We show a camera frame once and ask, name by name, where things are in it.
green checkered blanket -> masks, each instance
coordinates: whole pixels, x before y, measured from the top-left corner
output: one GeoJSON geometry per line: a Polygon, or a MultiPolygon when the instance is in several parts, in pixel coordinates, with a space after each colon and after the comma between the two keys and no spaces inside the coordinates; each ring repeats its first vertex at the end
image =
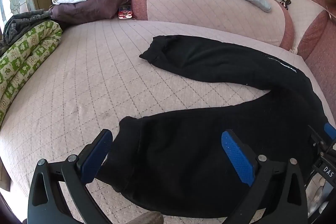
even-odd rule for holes
{"type": "Polygon", "coordinates": [[[45,21],[28,31],[0,58],[0,126],[15,96],[57,47],[62,30],[45,21]]]}

black pants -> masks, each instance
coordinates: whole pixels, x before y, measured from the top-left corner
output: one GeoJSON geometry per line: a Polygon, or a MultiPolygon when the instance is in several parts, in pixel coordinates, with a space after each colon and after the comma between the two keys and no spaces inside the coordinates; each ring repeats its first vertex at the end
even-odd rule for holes
{"type": "Polygon", "coordinates": [[[249,187],[221,146],[226,129],[257,155],[285,162],[296,158],[305,179],[317,156],[308,125],[331,142],[310,80],[273,56],[200,37],[161,36],[140,57],[194,80],[271,89],[236,106],[121,120],[97,178],[140,207],[175,216],[228,216],[249,187]]]}

blue gripper pad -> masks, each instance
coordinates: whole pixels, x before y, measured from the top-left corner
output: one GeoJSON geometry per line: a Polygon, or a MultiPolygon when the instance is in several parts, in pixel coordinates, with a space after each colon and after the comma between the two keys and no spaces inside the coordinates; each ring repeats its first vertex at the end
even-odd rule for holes
{"type": "Polygon", "coordinates": [[[81,166],[81,182],[83,184],[91,183],[94,180],[107,153],[111,149],[112,141],[112,132],[105,130],[103,136],[81,166]]]}
{"type": "Polygon", "coordinates": [[[239,175],[241,182],[251,187],[255,179],[253,166],[228,131],[222,133],[222,147],[239,175]]]}
{"type": "Polygon", "coordinates": [[[330,123],[327,122],[324,125],[324,131],[331,137],[332,140],[336,139],[336,129],[334,129],[330,123]]]}

silver bolt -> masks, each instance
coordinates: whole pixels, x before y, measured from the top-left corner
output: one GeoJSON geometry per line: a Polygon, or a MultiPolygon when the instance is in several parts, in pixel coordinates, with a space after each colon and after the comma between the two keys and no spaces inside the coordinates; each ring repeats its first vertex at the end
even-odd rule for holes
{"type": "Polygon", "coordinates": [[[69,157],[68,157],[68,161],[70,161],[70,162],[73,162],[73,161],[75,161],[77,159],[77,156],[76,155],[70,155],[69,157]]]}
{"type": "Polygon", "coordinates": [[[45,164],[45,159],[40,159],[38,162],[37,162],[38,165],[44,165],[45,164]]]}
{"type": "Polygon", "coordinates": [[[265,155],[259,155],[259,156],[258,156],[258,160],[260,160],[260,161],[266,161],[267,158],[266,158],[265,155]]]}
{"type": "Polygon", "coordinates": [[[296,165],[296,164],[297,164],[297,160],[294,159],[294,158],[291,158],[289,161],[290,161],[290,163],[291,163],[292,165],[296,165]]]}

bed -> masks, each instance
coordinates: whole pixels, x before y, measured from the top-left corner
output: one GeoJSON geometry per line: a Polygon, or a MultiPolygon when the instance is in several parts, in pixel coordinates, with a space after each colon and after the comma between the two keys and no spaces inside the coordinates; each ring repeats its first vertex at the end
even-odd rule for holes
{"type": "MultiPolygon", "coordinates": [[[[237,43],[292,64],[310,78],[329,122],[335,126],[325,97],[303,59],[280,47],[181,23],[114,19],[82,24],[63,33],[58,48],[23,86],[4,118],[0,157],[25,195],[40,158],[52,162],[77,154],[103,128],[110,129],[115,137],[119,121],[127,115],[143,117],[170,110],[235,105],[267,92],[185,79],[138,57],[154,36],[171,34],[237,43]]],[[[62,187],[71,211],[80,219],[62,187]]],[[[88,189],[113,223],[126,223],[145,212],[98,180],[88,189]]],[[[165,217],[165,223],[190,221],[165,217]]]]}

